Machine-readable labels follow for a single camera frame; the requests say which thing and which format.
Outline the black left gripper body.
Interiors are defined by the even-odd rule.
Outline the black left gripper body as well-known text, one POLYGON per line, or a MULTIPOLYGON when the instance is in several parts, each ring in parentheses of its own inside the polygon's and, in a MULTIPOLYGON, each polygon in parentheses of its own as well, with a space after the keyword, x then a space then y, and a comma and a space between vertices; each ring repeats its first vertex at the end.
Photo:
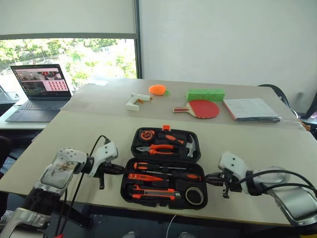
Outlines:
POLYGON ((98 166, 98 178, 99 178, 99 189, 103 190, 105 188, 105 174, 108 173, 111 168, 111 162, 103 162, 98 166))

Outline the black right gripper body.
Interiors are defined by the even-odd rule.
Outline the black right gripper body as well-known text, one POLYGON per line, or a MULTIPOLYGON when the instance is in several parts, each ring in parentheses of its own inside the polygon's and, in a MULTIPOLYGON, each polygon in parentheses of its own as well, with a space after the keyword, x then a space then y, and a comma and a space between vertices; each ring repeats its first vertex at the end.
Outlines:
POLYGON ((220 182, 222 183, 222 197, 229 199, 229 192, 242 192, 240 184, 234 185, 239 179, 233 175, 230 170, 223 170, 220 175, 220 182))

